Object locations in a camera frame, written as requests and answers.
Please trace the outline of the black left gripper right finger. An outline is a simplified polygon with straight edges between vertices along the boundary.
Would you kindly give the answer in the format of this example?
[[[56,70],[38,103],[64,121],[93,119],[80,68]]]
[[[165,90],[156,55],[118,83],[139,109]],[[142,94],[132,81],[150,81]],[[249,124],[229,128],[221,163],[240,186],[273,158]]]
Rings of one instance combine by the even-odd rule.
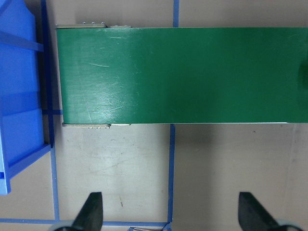
[[[278,222],[250,192],[240,192],[238,222],[243,231],[271,231]]]

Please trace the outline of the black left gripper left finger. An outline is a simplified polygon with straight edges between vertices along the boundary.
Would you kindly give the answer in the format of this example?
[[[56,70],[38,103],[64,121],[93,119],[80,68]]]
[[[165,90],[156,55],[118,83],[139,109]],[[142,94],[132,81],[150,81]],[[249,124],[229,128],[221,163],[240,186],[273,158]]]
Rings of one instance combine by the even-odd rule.
[[[100,231],[102,225],[102,193],[91,192],[71,227],[74,231]]]

